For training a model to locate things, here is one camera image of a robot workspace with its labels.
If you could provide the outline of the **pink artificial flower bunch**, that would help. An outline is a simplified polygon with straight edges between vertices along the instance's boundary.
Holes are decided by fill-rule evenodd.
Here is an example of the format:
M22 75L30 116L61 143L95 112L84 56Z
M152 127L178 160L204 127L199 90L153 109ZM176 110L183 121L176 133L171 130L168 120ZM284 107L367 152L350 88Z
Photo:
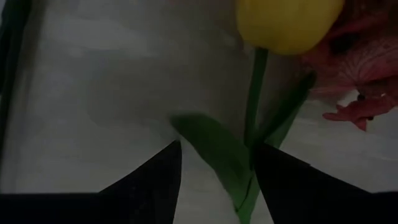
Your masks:
M314 93L358 92L323 117L365 131L368 121L398 107L398 0L346 0L333 27L300 62L317 74Z

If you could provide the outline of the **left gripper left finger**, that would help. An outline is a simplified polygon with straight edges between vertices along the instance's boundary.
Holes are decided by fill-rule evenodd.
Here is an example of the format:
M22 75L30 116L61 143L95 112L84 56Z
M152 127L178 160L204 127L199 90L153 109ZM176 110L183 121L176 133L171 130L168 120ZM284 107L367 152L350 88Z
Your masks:
M173 141L99 192L0 194L0 224L173 224L181 176Z

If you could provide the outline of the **yellow artificial tulip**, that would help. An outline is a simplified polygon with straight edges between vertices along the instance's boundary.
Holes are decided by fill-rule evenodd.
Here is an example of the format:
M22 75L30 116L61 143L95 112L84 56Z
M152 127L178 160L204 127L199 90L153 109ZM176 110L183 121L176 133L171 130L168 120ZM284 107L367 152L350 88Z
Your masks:
M253 151L263 143L280 147L316 80L314 73L306 74L275 109L270 120L257 126L268 54L298 55L316 46L337 20L344 3L345 0L236 0L239 34L256 49L243 140L236 139L217 120L205 114L170 117L175 130L215 171L232 200L240 224L251 223L260 191L252 162Z

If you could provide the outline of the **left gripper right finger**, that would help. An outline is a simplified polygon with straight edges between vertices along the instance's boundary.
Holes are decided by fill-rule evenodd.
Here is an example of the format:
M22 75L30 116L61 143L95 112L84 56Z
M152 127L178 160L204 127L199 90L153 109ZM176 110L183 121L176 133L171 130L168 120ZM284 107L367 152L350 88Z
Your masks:
M253 164L274 224L398 224L398 191L365 191L268 144Z

